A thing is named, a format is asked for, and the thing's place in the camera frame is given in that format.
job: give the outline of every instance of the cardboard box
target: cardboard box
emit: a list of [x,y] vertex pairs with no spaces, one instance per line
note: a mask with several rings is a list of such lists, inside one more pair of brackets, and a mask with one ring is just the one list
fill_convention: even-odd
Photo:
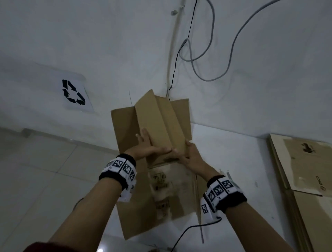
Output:
[[[119,152],[138,144],[136,133],[145,127],[155,146],[177,148],[185,153],[185,139],[192,139],[188,99],[168,101],[148,91],[134,107],[111,111]],[[201,223],[198,192],[206,182],[169,155],[140,160],[136,186],[129,203],[117,209],[125,239],[159,224],[196,212]]]
[[332,145],[274,134],[268,143],[300,251],[332,251]]

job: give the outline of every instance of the tiled floor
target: tiled floor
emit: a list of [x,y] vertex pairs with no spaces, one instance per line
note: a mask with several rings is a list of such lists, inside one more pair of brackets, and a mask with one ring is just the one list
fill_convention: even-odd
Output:
[[0,251],[47,241],[114,157],[97,147],[0,130]]

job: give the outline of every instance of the white wall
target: white wall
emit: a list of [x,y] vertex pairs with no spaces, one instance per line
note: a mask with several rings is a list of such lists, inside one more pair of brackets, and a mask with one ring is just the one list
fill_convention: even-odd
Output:
[[[186,1],[175,48],[187,37],[194,2]],[[224,71],[236,32],[267,1],[212,2],[214,39],[197,63],[206,78]],[[176,19],[170,12],[179,3],[2,1],[0,126],[117,149],[110,110],[131,105],[129,90],[133,104],[151,88],[166,94]],[[331,18],[327,0],[270,6],[238,37],[223,79],[202,82],[189,63],[179,60],[171,98],[189,98],[192,122],[198,124],[252,136],[273,132],[332,142]],[[191,36],[194,55],[208,44],[210,26],[209,5],[200,0]],[[40,64],[82,74],[95,113],[63,108],[47,82],[47,67]]]

